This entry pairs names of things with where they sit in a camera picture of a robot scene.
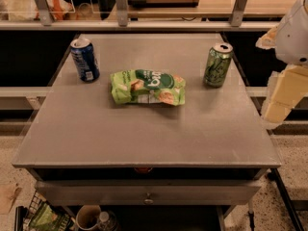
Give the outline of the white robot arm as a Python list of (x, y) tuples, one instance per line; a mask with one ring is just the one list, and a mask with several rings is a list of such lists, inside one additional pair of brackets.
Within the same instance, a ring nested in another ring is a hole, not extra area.
[(256, 46), (273, 49), (286, 64), (268, 80), (261, 116), (268, 127), (280, 125), (308, 93), (308, 0), (296, 0), (279, 24), (258, 38)]

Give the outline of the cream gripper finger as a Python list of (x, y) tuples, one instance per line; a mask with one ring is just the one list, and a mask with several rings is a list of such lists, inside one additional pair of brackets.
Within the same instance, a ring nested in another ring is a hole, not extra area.
[(264, 35), (258, 38), (255, 46), (264, 50), (274, 49), (276, 47), (276, 33), (277, 27), (271, 28)]
[(307, 93), (307, 66), (288, 64), (281, 72), (273, 71), (261, 109), (262, 119), (267, 123), (282, 123)]

